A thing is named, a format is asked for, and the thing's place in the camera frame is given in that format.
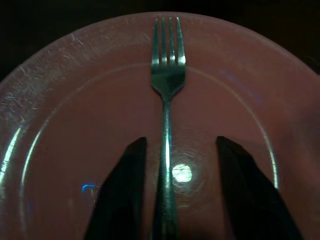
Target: pink plate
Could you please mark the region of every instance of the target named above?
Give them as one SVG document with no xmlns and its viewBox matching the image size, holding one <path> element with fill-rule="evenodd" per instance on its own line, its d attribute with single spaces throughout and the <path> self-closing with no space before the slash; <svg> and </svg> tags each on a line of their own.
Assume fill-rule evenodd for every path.
<svg viewBox="0 0 320 240">
<path fill-rule="evenodd" d="M 304 238 L 320 239 L 317 75 L 241 26 L 194 14 L 143 13 L 55 41 L 0 85 L 2 240 L 81 240 L 97 186 L 125 147 L 144 136 L 147 239 L 162 126 L 161 99 L 150 85 L 153 24 L 169 16 L 181 19 L 187 60 L 186 85 L 172 103 L 182 239 L 233 238 L 223 209 L 218 135 L 253 155 Z"/>
</svg>

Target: dark background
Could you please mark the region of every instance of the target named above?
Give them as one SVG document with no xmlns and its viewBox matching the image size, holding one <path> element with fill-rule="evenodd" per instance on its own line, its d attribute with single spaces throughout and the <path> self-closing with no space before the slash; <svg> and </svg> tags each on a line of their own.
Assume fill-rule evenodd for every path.
<svg viewBox="0 0 320 240">
<path fill-rule="evenodd" d="M 196 13 L 242 25 L 320 73 L 320 0 L 4 0 L 1 5 L 0 80 L 36 51 L 76 29 L 153 11 Z"/>
</svg>

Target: metal utensil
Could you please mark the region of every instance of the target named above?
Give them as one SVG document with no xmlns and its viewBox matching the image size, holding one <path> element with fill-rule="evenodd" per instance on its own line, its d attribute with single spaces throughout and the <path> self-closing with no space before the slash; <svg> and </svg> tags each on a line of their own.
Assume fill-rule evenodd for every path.
<svg viewBox="0 0 320 240">
<path fill-rule="evenodd" d="M 168 25 L 168 52 L 166 26 Z M 173 20 L 161 21 L 161 40 L 159 38 L 158 19 L 154 23 L 154 38 L 151 61 L 151 85 L 160 94 L 163 102 L 162 148 L 156 205 L 153 220 L 153 240 L 175 240 L 178 238 L 178 221 L 171 160 L 171 119 L 170 105 L 175 94 L 185 84 L 186 55 L 180 19 L 176 18 L 176 50 L 174 44 Z"/>
</svg>

